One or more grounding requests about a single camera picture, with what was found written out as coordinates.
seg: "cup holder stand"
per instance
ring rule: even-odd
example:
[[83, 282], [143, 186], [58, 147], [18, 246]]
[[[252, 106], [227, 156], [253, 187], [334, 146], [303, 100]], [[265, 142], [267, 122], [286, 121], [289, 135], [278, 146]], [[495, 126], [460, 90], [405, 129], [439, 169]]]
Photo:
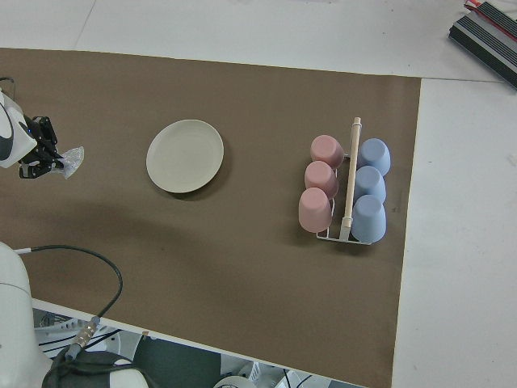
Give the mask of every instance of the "cup holder stand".
[[[355, 187], [355, 169], [357, 168], [357, 154], [359, 151], [359, 137], [361, 135], [361, 118], [356, 117], [354, 119], [354, 123], [351, 128], [351, 152], [349, 155], [345, 155], [345, 159], [350, 160], [350, 166], [348, 169], [348, 183], [347, 183], [347, 197], [345, 199], [345, 213], [343, 219], [341, 220], [341, 227], [339, 230], [339, 237], [332, 238], [330, 237], [330, 227], [326, 230], [323, 230], [320, 233], [316, 233], [316, 237], [320, 240], [326, 241], [335, 241], [339, 243], [350, 243], [350, 244], [359, 244], [359, 245], [371, 245], [369, 242], [361, 242], [355, 239], [351, 233], [352, 227], [352, 207], [354, 205], [354, 187]], [[334, 220], [334, 211], [335, 211], [335, 200], [334, 198], [331, 201], [331, 211], [332, 218]]]

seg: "power strip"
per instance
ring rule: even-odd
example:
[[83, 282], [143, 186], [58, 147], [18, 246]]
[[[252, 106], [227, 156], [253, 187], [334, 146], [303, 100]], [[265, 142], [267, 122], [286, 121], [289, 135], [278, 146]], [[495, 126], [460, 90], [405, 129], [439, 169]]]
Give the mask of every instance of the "power strip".
[[455, 22], [453, 39], [517, 88], [517, 23], [483, 2]]

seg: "brown tabletop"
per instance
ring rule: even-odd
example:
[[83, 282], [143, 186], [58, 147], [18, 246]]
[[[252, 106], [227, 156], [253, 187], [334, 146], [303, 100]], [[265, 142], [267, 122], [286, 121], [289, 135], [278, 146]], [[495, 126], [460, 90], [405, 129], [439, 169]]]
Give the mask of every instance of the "brown tabletop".
[[[49, 116], [70, 179], [2, 172], [2, 241], [99, 251], [124, 275], [107, 314], [125, 323], [363, 386], [390, 385], [420, 80], [106, 53], [0, 49], [28, 116]], [[303, 231], [297, 206], [311, 141], [389, 146], [388, 232], [370, 247]], [[150, 142], [199, 119], [225, 158], [200, 190], [147, 176]], [[33, 297], [94, 313], [116, 290], [95, 258], [23, 258]]]

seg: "blue cup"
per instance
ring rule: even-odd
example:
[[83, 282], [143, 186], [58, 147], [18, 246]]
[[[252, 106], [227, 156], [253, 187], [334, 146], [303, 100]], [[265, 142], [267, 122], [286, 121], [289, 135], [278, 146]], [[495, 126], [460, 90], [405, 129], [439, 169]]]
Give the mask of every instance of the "blue cup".
[[388, 146], [381, 139], [368, 139], [359, 148], [357, 168], [372, 166], [385, 176], [391, 167]]
[[381, 203], [386, 200], [385, 180], [379, 170], [372, 166], [361, 167], [355, 173], [354, 202], [366, 195], [376, 196]]
[[352, 236], [362, 243], [376, 243], [386, 233], [385, 207], [376, 196], [361, 196], [352, 210]]

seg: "pink cup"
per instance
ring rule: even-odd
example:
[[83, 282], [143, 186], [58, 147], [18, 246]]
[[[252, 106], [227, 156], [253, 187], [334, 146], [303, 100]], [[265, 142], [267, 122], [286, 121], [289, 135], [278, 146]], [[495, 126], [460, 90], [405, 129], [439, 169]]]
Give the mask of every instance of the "pink cup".
[[326, 230], [332, 223], [329, 199], [320, 188], [308, 188], [298, 204], [298, 220], [302, 228], [311, 233]]
[[317, 160], [305, 169], [305, 188], [320, 188], [331, 199], [338, 193], [339, 184], [330, 166]]
[[321, 160], [335, 170], [345, 158], [345, 151], [336, 139], [329, 135], [320, 135], [310, 146], [310, 156], [313, 161]]

